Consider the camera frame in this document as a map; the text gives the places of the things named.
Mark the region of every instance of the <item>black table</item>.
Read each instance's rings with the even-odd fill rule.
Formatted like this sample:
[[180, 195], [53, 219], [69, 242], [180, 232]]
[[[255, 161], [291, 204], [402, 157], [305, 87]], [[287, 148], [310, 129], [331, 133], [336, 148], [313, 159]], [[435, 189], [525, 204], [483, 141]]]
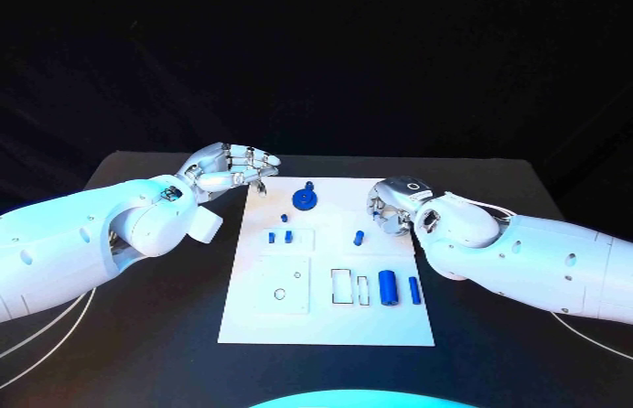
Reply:
[[[187, 156], [117, 152], [86, 187], [174, 173]], [[525, 161], [281, 158], [284, 176], [408, 174], [517, 213], [562, 218]], [[471, 282], [444, 279], [419, 246], [435, 348], [218, 344], [245, 194], [245, 188], [233, 189], [207, 204], [223, 217], [209, 245], [184, 238], [168, 254], [138, 262], [98, 288], [66, 344], [0, 391], [3, 406], [246, 406], [288, 394], [350, 388], [412, 392], [478, 406], [630, 405], [633, 361], [572, 335], [546, 312]], [[62, 308], [4, 323], [0, 348], [33, 333]], [[62, 338], [78, 309], [72, 315], [1, 360], [3, 381]], [[630, 346], [631, 327], [566, 320], [614, 347]]]

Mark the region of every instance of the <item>black curtain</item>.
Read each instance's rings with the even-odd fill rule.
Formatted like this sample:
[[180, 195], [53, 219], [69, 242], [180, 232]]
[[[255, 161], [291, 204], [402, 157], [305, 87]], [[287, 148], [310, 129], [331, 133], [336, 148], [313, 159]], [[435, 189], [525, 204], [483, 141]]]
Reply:
[[594, 172], [610, 175], [595, 198], [623, 185], [633, 0], [0, 6], [4, 209], [81, 189], [115, 150], [215, 141], [274, 154], [522, 158], [590, 226], [587, 195], [569, 194]]

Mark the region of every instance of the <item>blue object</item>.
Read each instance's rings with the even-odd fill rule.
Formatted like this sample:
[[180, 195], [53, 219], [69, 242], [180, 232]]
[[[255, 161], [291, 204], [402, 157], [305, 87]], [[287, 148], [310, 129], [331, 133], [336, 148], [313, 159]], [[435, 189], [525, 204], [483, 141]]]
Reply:
[[411, 286], [412, 304], [419, 305], [422, 303], [422, 301], [419, 300], [418, 280], [415, 277], [409, 277], [409, 286]]
[[356, 239], [353, 240], [353, 244], [356, 246], [360, 246], [363, 244], [363, 235], [365, 233], [362, 231], [356, 231]]
[[395, 306], [398, 304], [398, 287], [395, 286], [393, 271], [380, 271], [378, 273], [379, 283], [379, 302], [383, 306]]
[[292, 195], [292, 205], [295, 209], [307, 211], [317, 204], [317, 194], [314, 192], [313, 181], [305, 182], [305, 188], [297, 190]]
[[255, 405], [254, 408], [297, 408], [298, 406], [334, 406], [337, 408], [471, 408], [471, 405], [405, 392], [376, 390], [329, 390], [305, 392]]

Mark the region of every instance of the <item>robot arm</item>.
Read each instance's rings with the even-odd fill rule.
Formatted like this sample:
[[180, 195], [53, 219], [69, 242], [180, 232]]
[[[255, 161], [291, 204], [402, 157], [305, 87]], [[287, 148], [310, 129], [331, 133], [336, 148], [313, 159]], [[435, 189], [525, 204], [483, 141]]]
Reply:
[[127, 181], [0, 217], [0, 322], [69, 301], [184, 235], [209, 243], [222, 218], [205, 207], [230, 188], [277, 174], [280, 160], [241, 145], [197, 151], [174, 176]]
[[496, 218], [476, 204], [392, 177], [369, 192], [367, 213], [385, 232], [414, 229], [447, 278], [551, 312], [633, 324], [633, 243], [506, 209]]

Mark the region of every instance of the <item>robotic hand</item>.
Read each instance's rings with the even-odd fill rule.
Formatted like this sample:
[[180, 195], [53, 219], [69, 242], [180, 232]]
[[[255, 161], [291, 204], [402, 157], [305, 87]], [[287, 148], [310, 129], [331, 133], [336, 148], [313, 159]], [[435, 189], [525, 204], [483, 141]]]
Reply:
[[471, 279], [494, 294], [551, 312], [633, 324], [633, 243], [450, 192], [434, 193], [412, 177], [376, 183], [366, 211], [389, 234], [415, 230], [425, 259], [444, 277]]
[[0, 322], [69, 301], [184, 234], [209, 243], [222, 218], [197, 204], [277, 175], [280, 159], [243, 145], [199, 150], [176, 175], [75, 193], [0, 216]]

